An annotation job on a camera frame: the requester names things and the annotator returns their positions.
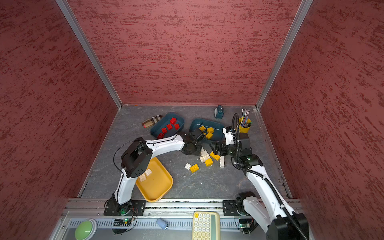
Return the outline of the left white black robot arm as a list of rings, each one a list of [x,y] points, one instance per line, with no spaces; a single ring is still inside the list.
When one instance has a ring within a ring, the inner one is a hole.
[[[144,174],[150,160],[169,152],[180,151],[185,155],[199,155],[205,134],[196,129],[189,134],[177,133],[160,140],[137,138],[121,156],[121,179],[112,197],[105,203],[105,212],[120,215],[132,204],[132,192],[137,178]]]

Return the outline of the yellow lego bottom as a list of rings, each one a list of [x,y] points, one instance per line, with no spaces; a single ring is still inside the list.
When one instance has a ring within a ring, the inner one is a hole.
[[[195,172],[197,172],[199,169],[200,169],[200,168],[199,168],[199,166],[198,166],[197,164],[195,164],[195,165],[193,165],[193,166],[190,167],[190,171],[191,171],[191,173],[195,173]]]

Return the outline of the white lego long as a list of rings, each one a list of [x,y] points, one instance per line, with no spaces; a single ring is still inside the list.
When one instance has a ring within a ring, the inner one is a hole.
[[[147,179],[147,177],[146,177],[145,173],[139,176],[140,182],[144,182],[146,179]]]

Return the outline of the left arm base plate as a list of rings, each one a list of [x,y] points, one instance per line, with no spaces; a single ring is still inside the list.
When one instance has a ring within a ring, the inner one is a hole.
[[[105,202],[104,216],[143,216],[147,201],[131,200],[119,205],[115,199]]]

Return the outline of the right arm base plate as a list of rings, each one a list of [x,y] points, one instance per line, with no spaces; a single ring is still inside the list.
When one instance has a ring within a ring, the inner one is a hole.
[[[248,214],[241,212],[238,208],[237,202],[235,200],[223,200],[223,214],[226,217],[239,217],[239,216],[248,216]]]

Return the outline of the white lego square piece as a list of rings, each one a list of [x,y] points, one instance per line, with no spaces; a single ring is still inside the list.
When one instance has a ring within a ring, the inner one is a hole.
[[[146,174],[147,176],[149,176],[151,173],[152,173],[152,171],[151,171],[150,169],[147,169],[147,170],[145,171],[145,174]]]

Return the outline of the red lego bottom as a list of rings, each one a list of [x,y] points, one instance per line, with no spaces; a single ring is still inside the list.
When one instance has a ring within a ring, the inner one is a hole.
[[[174,125],[176,122],[177,122],[177,119],[176,119],[176,118],[172,118],[172,119],[170,120],[170,123],[171,123],[172,125]]]

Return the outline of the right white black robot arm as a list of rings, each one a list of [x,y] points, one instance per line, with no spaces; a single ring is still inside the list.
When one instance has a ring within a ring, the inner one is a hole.
[[[229,156],[231,163],[254,185],[258,197],[250,192],[237,197],[238,212],[250,215],[268,240],[308,240],[309,222],[282,197],[270,180],[261,159],[252,152],[248,134],[226,134],[222,142],[210,143],[213,154]]]

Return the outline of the red lego long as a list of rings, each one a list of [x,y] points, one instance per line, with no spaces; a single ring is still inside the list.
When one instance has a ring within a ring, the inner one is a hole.
[[[160,139],[163,139],[165,136],[164,133],[160,133],[158,136],[157,136],[157,139],[160,140]]]

